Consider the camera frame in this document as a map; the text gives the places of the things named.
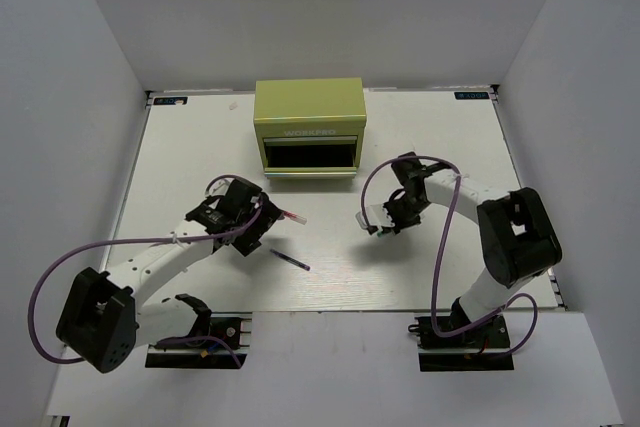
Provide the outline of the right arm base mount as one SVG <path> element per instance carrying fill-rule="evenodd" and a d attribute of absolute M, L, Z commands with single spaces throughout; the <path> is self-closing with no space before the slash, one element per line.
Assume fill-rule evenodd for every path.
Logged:
<path fill-rule="evenodd" d="M 416 317 L 408 333 L 417 340 L 421 372 L 512 371 L 506 322 L 498 316 L 488 325 L 456 337 L 435 334 L 429 317 Z"/>

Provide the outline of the purple pen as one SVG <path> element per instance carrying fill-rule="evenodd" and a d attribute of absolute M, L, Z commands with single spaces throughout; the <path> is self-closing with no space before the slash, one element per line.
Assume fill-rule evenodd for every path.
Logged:
<path fill-rule="evenodd" d="M 284 261 L 286 261 L 286 262 L 288 262 L 288 263 L 290 263 L 292 265 L 295 265 L 300 269 L 303 269 L 303 270 L 305 270 L 307 272 L 309 272 L 311 270 L 311 267 L 309 265 L 307 265 L 306 263 L 301 262 L 301 261 L 299 261 L 299 260 L 297 260 L 297 259 L 295 259 L 295 258 L 293 258 L 293 257 L 291 257 L 291 256 L 289 256 L 287 254 L 284 254 L 284 253 L 276 250 L 276 249 L 270 248 L 269 251 L 274 256 L 278 257 L 279 259 L 284 260 Z"/>

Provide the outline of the left blue label sticker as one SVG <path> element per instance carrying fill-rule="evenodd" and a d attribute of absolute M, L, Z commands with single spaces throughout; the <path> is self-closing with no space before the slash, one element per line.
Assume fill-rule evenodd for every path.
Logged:
<path fill-rule="evenodd" d="M 187 102 L 187 97 L 156 97 L 153 100 L 153 105 L 174 106 L 185 105 Z"/>

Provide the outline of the red pen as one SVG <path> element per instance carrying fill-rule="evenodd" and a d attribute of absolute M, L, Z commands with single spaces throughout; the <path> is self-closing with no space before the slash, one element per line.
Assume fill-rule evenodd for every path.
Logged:
<path fill-rule="evenodd" d="M 307 224 L 307 219 L 305 217 L 302 217 L 298 214 L 289 212 L 289 211 L 282 211 L 282 214 L 285 218 L 292 220 L 296 223 L 299 223 L 301 225 L 306 225 Z"/>

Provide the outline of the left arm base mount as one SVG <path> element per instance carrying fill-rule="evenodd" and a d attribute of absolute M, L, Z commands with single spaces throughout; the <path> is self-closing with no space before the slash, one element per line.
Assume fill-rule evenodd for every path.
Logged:
<path fill-rule="evenodd" d="M 174 370 L 238 370 L 249 354 L 251 313 L 214 313 L 206 331 L 168 347 L 149 346 L 145 367 Z"/>

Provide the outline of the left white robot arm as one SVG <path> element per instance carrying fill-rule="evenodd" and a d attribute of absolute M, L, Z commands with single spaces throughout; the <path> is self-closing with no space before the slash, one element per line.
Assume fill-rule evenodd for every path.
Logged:
<path fill-rule="evenodd" d="M 248 256 L 262 236 L 285 216 L 259 186 L 234 178 L 207 196 L 165 237 L 145 241 L 145 250 L 98 272 L 77 274 L 56 326 L 59 340 L 101 373 L 119 367 L 143 345 L 160 349 L 233 349 L 211 333 L 212 311 L 197 297 L 152 296 L 169 281 L 226 246 Z"/>

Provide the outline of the blue label sticker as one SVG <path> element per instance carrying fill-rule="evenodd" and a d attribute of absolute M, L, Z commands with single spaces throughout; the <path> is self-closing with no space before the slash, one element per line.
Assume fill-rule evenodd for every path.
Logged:
<path fill-rule="evenodd" d="M 487 100 L 490 95 L 488 92 L 456 91 L 454 97 L 456 100 Z"/>
<path fill-rule="evenodd" d="M 153 100 L 153 105 L 174 106 L 185 105 L 187 102 L 187 97 L 156 97 Z"/>

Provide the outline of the green metal drawer cabinet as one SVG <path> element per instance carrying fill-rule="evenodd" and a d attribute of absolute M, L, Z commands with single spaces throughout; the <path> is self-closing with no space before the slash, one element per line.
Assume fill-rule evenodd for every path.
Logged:
<path fill-rule="evenodd" d="M 270 179 L 349 179 L 359 168 L 367 113 L 362 80 L 260 80 L 253 125 Z"/>

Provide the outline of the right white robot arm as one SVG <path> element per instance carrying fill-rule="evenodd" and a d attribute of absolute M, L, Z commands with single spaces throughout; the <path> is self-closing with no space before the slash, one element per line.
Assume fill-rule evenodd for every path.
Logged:
<path fill-rule="evenodd" d="M 558 264 L 562 247 L 538 192 L 529 187 L 488 187 L 463 175 L 445 159 L 409 152 L 387 160 L 401 185 L 401 196 L 384 204 L 362 203 L 356 219 L 371 235 L 399 233 L 419 224 L 431 205 L 447 209 L 435 257 L 431 297 L 438 297 L 440 274 L 455 215 L 479 229 L 484 268 L 473 285 L 451 306 L 451 330 L 431 325 L 440 338 L 454 337 L 472 346 L 488 324 L 514 301 L 523 287 Z"/>

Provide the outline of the right blue label sticker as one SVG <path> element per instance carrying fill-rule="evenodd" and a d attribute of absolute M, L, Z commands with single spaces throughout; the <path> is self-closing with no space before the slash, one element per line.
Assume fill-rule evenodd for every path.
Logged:
<path fill-rule="evenodd" d="M 454 97 L 456 100 L 487 100 L 490 95 L 488 92 L 456 91 Z"/>

